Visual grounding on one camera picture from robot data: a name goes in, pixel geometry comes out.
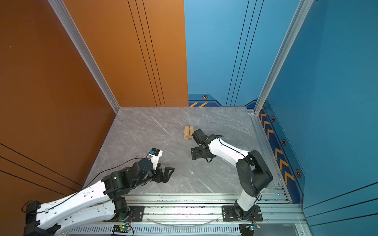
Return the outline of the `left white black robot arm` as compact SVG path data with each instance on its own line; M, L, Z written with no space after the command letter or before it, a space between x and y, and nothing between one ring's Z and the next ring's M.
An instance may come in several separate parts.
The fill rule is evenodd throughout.
M95 184L64 198L26 205L26 236L54 236L72 228L99 221L129 221L132 212L125 195L149 182L167 183L174 173L148 158L140 158L105 176Z

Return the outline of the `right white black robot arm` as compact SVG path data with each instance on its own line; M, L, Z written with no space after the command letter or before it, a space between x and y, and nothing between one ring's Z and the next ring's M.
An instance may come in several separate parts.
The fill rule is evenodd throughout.
M198 145L191 149L192 160L210 163L219 157L236 168L242 192L234 204L234 214L239 221L252 220L261 192L274 180L260 152L239 149L222 140L221 135L208 136L201 129L192 138Z

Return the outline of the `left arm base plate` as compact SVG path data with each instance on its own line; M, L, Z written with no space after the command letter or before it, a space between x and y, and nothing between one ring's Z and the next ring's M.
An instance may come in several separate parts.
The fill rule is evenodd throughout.
M144 206L129 206L129 211L121 217L120 221L127 223L142 222L144 211Z

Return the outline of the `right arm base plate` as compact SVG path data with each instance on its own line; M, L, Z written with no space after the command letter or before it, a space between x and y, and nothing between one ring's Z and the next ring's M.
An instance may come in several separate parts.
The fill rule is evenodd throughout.
M231 221L254 221L262 222L263 216L258 205L252 206L248 211L244 211L239 206L222 206L222 218L224 222Z

